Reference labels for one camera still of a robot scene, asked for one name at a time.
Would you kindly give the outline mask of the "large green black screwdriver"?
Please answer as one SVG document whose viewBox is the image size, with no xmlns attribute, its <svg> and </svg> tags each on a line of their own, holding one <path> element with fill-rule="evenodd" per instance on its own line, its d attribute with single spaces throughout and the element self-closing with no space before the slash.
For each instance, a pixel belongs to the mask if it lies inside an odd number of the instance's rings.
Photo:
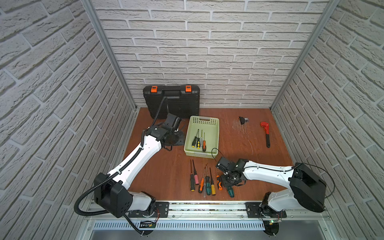
<svg viewBox="0 0 384 240">
<path fill-rule="evenodd" d="M 227 187 L 227 192 L 231 198 L 235 197 L 235 193 L 232 187 Z"/>
</svg>

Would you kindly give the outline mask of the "clear handled screwdriver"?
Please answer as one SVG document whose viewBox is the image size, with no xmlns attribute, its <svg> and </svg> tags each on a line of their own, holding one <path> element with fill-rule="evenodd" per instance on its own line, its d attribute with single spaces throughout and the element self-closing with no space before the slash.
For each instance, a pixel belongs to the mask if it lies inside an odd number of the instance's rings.
<svg viewBox="0 0 384 240">
<path fill-rule="evenodd" d="M 204 132 L 203 130 L 201 130 L 201 137 L 200 137 L 200 142 L 201 142 L 201 148 L 203 148 L 203 136 L 204 136 Z"/>
</svg>

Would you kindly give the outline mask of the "red black screwdriver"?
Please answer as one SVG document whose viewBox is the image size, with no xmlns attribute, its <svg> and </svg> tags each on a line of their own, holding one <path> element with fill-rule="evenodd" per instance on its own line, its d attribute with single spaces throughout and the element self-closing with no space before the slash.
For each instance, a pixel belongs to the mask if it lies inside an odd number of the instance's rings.
<svg viewBox="0 0 384 240">
<path fill-rule="evenodd" d="M 207 145 L 206 145 L 206 140 L 205 140 L 205 133 L 204 133 L 204 136 L 203 136 L 203 152 L 206 152 L 206 150 L 207 150 Z"/>
</svg>

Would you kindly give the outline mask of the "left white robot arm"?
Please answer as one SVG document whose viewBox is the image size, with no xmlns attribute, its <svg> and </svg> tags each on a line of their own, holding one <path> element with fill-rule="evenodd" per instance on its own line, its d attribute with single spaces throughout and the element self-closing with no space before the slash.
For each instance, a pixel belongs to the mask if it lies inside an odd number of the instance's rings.
<svg viewBox="0 0 384 240">
<path fill-rule="evenodd" d="M 94 201 L 116 218 L 128 212 L 141 211 L 147 216 L 155 212 L 156 199 L 144 192 L 130 192 L 133 180 L 146 163 L 161 149 L 172 150 L 184 144 L 179 131 L 181 118 L 168 114 L 164 123 L 152 125 L 142 133 L 139 145 L 108 174 L 98 174 L 94 180 Z"/>
</svg>

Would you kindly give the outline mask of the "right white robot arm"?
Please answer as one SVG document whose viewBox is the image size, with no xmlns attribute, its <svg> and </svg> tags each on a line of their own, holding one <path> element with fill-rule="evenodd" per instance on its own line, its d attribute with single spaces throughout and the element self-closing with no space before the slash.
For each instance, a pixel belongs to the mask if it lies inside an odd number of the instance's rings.
<svg viewBox="0 0 384 240">
<path fill-rule="evenodd" d="M 294 166 L 272 166 L 239 159 L 236 163 L 222 157 L 216 168 L 223 172 L 225 188 L 240 187 L 246 181 L 262 181 L 285 187 L 279 192 L 267 192 L 259 210 L 275 218 L 284 210 L 304 208 L 311 212 L 325 210 L 326 182 L 303 163 Z"/>
</svg>

